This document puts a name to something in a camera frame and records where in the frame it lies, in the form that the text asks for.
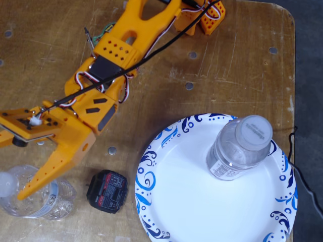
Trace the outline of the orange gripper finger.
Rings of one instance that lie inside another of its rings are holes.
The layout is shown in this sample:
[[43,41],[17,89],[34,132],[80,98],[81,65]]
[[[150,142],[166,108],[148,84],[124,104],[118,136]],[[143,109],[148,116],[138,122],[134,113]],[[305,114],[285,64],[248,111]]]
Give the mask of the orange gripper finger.
[[19,200],[26,199],[78,164],[96,137],[92,129],[73,117],[63,118],[64,126],[55,136],[57,148],[33,179],[19,192]]
[[14,137],[13,134],[6,130],[0,131],[0,148],[11,146]]

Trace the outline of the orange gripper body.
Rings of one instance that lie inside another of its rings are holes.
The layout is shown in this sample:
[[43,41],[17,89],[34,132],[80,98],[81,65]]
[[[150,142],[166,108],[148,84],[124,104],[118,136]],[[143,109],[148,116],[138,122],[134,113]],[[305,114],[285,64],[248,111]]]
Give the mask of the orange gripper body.
[[117,95],[85,92],[70,107],[56,107],[43,113],[42,119],[65,135],[99,135],[117,111]]

